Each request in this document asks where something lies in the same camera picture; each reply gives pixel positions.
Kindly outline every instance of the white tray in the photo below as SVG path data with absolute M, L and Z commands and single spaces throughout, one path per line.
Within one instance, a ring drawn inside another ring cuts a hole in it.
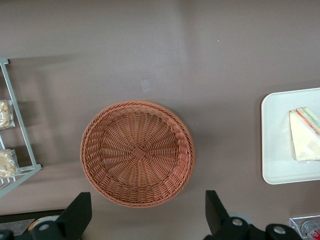
M 289 111 L 300 107 L 320 117 L 320 87 L 271 93 L 262 101 L 262 176 L 268 184 L 320 180 L 320 161 L 294 158 Z

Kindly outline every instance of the brown wicker basket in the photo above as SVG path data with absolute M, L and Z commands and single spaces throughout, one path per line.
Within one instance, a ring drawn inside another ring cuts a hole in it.
M 153 207 L 175 197 L 195 165 L 186 126 L 149 101 L 125 101 L 103 109 L 85 129 L 80 155 L 95 189 L 133 208 Z

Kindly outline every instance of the packaged bread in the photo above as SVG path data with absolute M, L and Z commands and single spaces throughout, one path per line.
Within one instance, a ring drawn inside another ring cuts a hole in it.
M 15 126 L 12 100 L 0 100 L 0 130 Z
M 14 158 L 15 155 L 15 150 L 0 150 L 0 179 L 14 177 L 19 174 L 19 165 Z

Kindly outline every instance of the basket center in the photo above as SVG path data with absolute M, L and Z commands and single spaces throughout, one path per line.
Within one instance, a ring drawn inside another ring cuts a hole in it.
M 145 155 L 145 151 L 143 151 L 140 147 L 136 147 L 132 151 L 132 155 L 135 156 L 137 159 L 141 159 Z

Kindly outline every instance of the sandwich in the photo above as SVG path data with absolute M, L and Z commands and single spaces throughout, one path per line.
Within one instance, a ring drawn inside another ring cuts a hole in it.
M 320 120 L 307 107 L 289 111 L 295 159 L 320 161 Z

